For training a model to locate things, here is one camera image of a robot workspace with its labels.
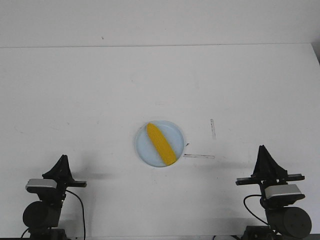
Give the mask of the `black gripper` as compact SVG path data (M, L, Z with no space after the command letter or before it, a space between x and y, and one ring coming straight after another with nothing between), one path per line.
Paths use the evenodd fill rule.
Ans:
M263 155L263 165L264 171L270 177L285 177L285 178L259 178L261 175L261 159ZM277 162L273 159L271 154L268 152L267 148L264 145L260 145L258 148L257 159L253 169L251 177L242 177L237 178L235 184L237 186L244 185L285 185L287 182L303 181L305 176L301 173L298 174L289 174L288 171L282 168Z
M59 180L65 176L67 181ZM54 207L61 208L66 198L68 188L85 188L86 181L75 180L72 176L69 160L67 155L62 155L57 163L48 172L42 174L44 179L57 180L56 189L54 193Z

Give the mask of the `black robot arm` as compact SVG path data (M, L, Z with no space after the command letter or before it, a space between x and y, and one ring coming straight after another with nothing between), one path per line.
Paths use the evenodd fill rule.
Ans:
M277 164L264 145L259 146L252 175L237 178L235 183L238 186L259 186L258 198L266 220L261 226L246 226L241 239L303 240L308 237L312 220L305 210L293 206L305 198L294 182L304 179L301 173L289 174Z
M81 198L68 188L85 188L86 181L72 176L68 156L61 155L57 163L42 178L31 178L25 185L28 193L36 194L38 201L30 203L24 210L22 221L30 240L67 240L66 230L58 228L63 203L67 193L75 196L81 206L83 239L86 239L85 208Z

